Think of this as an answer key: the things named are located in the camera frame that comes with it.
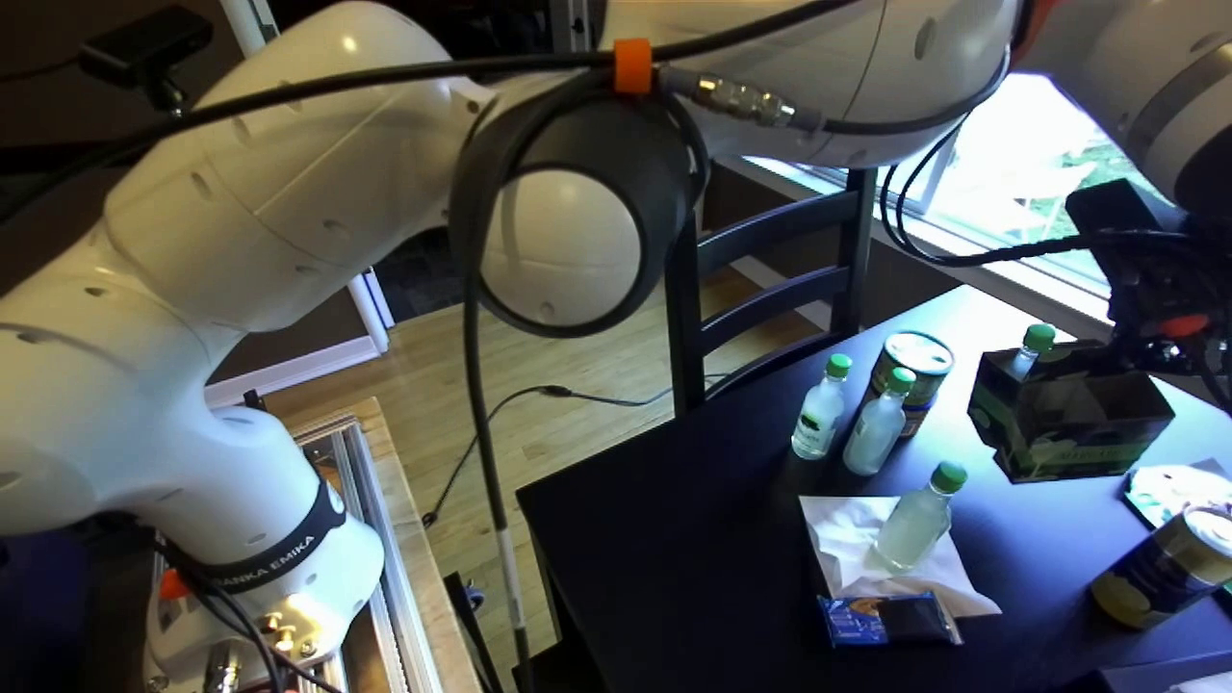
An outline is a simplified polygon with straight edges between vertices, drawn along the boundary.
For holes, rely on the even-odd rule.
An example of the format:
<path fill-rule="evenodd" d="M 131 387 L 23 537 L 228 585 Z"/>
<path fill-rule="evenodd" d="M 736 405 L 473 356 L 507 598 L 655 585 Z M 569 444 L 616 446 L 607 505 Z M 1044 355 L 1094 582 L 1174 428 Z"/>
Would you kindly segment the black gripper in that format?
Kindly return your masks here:
<path fill-rule="evenodd" d="M 1110 282 L 1114 349 L 1232 408 L 1232 223 L 1121 178 L 1065 196 Z"/>

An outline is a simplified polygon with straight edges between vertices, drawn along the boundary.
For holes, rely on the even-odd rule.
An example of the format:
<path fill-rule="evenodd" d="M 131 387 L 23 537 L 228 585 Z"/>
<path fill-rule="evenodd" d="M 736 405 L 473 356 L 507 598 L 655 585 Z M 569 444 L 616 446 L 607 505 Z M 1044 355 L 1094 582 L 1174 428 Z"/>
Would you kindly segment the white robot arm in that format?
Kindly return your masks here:
<path fill-rule="evenodd" d="M 600 0 L 582 48 L 457 59 L 386 0 L 263 34 L 133 134 L 101 220 L 0 301 L 0 535 L 101 510 L 292 657 L 386 568 L 290 428 L 209 400 L 218 360 L 448 227 L 481 301 L 582 336 L 636 312 L 703 161 L 890 165 L 1039 68 L 1188 214 L 1229 213 L 1232 0 Z"/>

